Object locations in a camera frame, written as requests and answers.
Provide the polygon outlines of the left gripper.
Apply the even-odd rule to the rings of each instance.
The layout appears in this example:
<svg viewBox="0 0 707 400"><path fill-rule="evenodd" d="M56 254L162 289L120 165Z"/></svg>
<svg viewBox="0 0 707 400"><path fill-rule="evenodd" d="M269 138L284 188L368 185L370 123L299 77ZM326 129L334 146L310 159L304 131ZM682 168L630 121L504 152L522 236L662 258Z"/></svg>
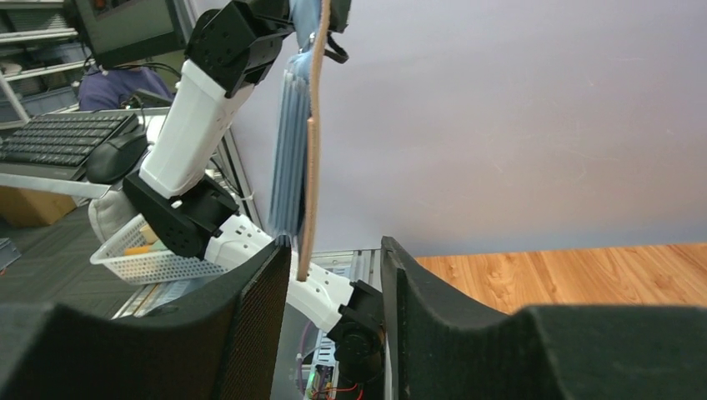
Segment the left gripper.
<svg viewBox="0 0 707 400"><path fill-rule="evenodd" d="M252 1L251 11L264 21L277 37L295 34L300 52L313 47L320 25L326 27L324 56L339 64L349 60L348 53L333 39L348 26L351 1Z"/></svg>

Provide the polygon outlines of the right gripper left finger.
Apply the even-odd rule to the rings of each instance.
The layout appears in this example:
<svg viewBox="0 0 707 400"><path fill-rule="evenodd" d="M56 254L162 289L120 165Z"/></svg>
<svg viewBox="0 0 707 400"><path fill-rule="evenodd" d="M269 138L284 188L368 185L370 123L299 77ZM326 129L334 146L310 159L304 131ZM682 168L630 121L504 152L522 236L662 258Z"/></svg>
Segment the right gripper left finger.
<svg viewBox="0 0 707 400"><path fill-rule="evenodd" d="M291 252L243 265L142 317L1 306L4 399L267 399Z"/></svg>

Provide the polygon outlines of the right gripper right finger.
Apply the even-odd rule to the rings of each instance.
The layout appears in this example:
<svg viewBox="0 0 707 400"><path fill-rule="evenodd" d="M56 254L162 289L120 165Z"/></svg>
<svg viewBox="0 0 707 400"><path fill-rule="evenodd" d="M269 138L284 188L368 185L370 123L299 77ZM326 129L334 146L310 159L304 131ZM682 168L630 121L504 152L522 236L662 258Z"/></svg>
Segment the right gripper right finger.
<svg viewBox="0 0 707 400"><path fill-rule="evenodd" d="M702 307L530 306L506 314L381 241L395 399L703 399Z"/></svg>

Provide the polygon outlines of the pink leather card holder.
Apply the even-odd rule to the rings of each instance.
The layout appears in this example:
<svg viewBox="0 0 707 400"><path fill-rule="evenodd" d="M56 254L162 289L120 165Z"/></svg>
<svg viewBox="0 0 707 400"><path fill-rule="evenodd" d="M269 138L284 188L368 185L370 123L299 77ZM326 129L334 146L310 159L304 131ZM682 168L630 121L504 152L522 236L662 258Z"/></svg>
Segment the pink leather card holder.
<svg viewBox="0 0 707 400"><path fill-rule="evenodd" d="M313 47L286 63L278 118L268 225L278 241L295 246L296 279L307 280L317 224L321 116L319 87L326 25Z"/></svg>

